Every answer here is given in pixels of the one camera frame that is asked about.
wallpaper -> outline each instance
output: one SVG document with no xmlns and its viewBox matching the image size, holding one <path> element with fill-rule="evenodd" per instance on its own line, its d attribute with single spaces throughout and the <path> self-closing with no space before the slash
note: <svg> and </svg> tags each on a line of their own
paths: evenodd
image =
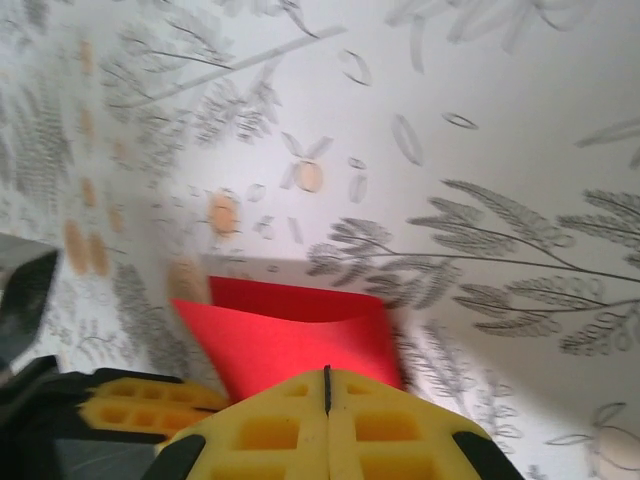
<svg viewBox="0 0 640 480">
<path fill-rule="evenodd" d="M 17 362 L 216 384 L 207 274 L 367 292 L 527 478 L 640 478 L 635 0 L 4 0 L 0 228 L 64 248 Z"/>
</svg>

